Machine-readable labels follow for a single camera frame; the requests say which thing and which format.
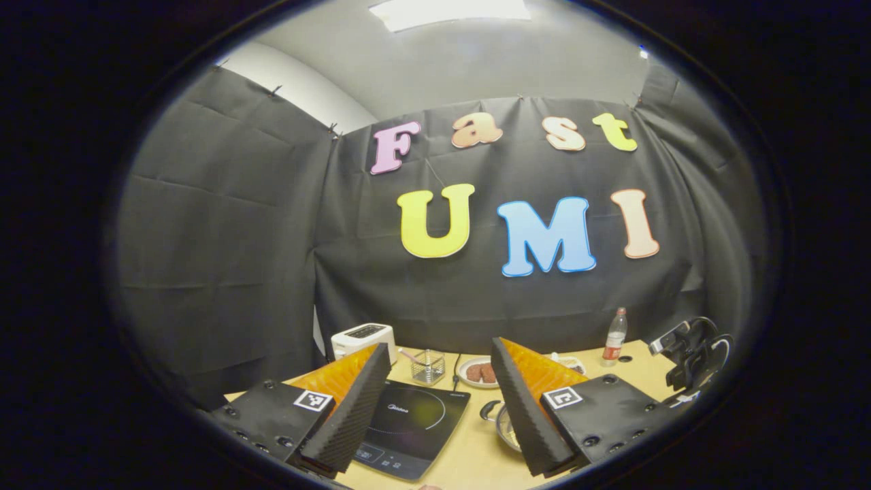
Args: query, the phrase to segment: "pot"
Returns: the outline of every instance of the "pot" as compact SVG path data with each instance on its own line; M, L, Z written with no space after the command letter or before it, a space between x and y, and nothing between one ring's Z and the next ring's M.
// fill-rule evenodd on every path
M508 407L505 404L502 405L502 408L499 409L499 413L496 415L495 419L490 418L490 412L493 411L493 407L502 403L502 400L493 400L487 402L487 404L481 409L479 415L484 420L489 420L491 422L496 422L496 432L499 433L499 437L505 441L505 444L514 449L518 453L520 453L520 444L517 443L517 436L514 433L514 426L511 425L511 419L508 418Z

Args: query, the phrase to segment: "pot handle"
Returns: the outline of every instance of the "pot handle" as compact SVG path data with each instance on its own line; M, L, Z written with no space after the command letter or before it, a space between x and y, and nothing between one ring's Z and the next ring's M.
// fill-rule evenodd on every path
M490 412L493 411L493 407L502 403L502 400L493 400L491 402L487 402L487 404L481 408L481 412L478 414L484 420L489 420L490 422L496 422L496 419L490 418Z

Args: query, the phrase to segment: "ceiling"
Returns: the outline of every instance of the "ceiling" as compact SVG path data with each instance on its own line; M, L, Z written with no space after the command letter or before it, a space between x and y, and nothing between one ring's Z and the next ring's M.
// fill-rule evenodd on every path
M379 0L327 0L265 32L378 119L472 99L543 96L633 105L648 60L638 39L559 0L526 0L531 21L470 19L389 31Z

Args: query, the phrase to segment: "ceiling light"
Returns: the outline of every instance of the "ceiling light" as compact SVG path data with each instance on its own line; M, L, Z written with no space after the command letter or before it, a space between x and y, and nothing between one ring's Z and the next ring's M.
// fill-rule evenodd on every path
M388 0L369 11L393 32L466 18L531 20L523 0Z

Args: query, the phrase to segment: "plastic bottle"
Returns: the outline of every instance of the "plastic bottle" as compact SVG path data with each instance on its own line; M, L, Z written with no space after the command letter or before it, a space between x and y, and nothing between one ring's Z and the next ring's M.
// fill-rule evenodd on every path
M610 367L617 363L620 351L623 349L623 341L626 340L626 330L628 327L626 308L617 308L617 315L611 320L611 327L608 329L608 339L604 343L602 366Z

